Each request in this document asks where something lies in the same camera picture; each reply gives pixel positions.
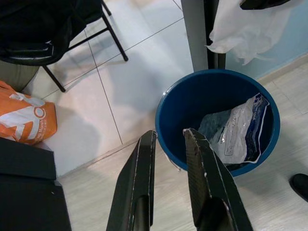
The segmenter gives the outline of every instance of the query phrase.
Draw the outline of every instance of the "wall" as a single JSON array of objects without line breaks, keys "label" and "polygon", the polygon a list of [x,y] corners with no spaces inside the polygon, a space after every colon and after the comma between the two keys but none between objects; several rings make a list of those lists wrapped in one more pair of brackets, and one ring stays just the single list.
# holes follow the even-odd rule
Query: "wall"
[{"label": "wall", "polygon": [[232,53],[227,54],[226,69],[238,71],[258,79],[308,52],[308,0],[294,8],[281,40],[268,52],[262,54],[273,61],[253,59],[243,66]]}]

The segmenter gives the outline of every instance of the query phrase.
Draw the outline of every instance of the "orange and white bag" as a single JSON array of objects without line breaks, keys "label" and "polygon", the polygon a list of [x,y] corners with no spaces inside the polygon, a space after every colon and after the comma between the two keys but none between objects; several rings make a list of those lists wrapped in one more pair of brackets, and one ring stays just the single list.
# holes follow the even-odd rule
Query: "orange and white bag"
[{"label": "orange and white bag", "polygon": [[0,81],[0,137],[35,144],[56,131],[53,103],[18,93]]}]

